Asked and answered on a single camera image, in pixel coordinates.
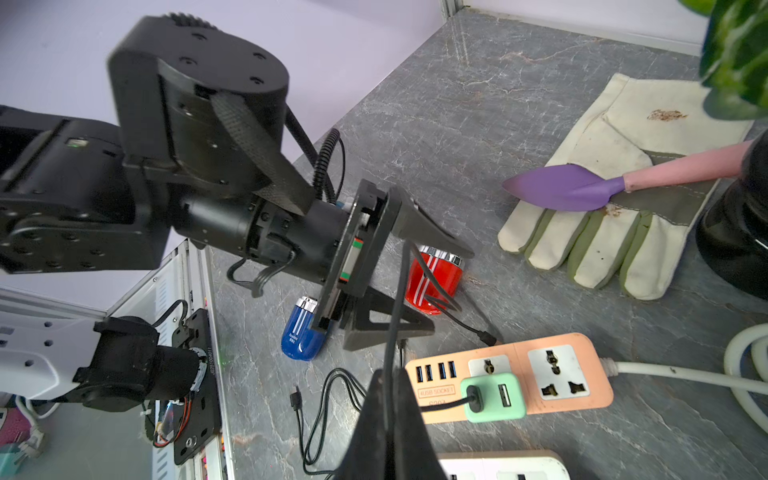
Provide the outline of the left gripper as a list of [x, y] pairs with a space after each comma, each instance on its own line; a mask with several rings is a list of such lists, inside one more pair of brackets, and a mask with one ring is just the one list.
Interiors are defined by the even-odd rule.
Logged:
[[435, 333], [434, 322], [427, 316], [370, 286], [390, 231], [400, 239], [463, 259], [475, 255], [466, 242], [425, 213], [405, 189], [395, 185], [389, 189], [389, 196], [400, 202], [395, 220], [387, 208], [387, 194], [369, 180], [360, 182], [319, 294], [311, 329], [325, 332], [332, 321], [338, 321], [344, 331], [346, 351], [386, 343], [396, 306], [401, 307], [398, 340]]

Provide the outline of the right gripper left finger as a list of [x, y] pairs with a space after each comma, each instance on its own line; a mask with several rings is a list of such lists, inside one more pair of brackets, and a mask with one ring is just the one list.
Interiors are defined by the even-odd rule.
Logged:
[[395, 479], [394, 443], [384, 418], [383, 373], [370, 382], [361, 413], [335, 479]]

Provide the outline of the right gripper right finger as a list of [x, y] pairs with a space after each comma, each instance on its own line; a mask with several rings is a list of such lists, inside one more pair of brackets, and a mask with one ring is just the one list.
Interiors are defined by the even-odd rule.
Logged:
[[395, 478], [446, 479], [404, 369], [395, 376]]

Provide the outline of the green USB charger cube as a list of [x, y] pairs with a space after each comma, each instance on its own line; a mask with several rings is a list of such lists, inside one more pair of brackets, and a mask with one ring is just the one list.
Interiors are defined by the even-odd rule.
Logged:
[[518, 378], [509, 372], [470, 377], [460, 383], [463, 397], [473, 397], [464, 406], [470, 423], [522, 419], [527, 408]]

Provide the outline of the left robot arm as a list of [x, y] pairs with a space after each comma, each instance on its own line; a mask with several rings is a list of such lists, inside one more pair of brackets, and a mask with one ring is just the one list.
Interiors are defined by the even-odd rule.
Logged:
[[371, 310], [433, 323], [370, 285], [390, 236], [472, 257], [400, 186], [362, 182], [336, 203], [330, 156], [287, 105], [289, 74], [267, 50], [184, 14], [146, 16], [108, 63], [118, 121], [1, 109], [1, 269], [6, 274], [151, 270], [171, 231], [322, 288], [314, 322], [353, 332]]

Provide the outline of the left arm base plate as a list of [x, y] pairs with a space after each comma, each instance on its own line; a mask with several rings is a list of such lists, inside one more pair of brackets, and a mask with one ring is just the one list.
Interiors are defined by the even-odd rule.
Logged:
[[172, 331], [172, 345], [199, 357], [191, 389], [178, 400], [155, 400], [144, 404], [147, 438], [162, 453], [173, 454], [174, 464], [183, 465], [203, 452], [222, 433], [217, 361], [209, 311], [200, 308]]

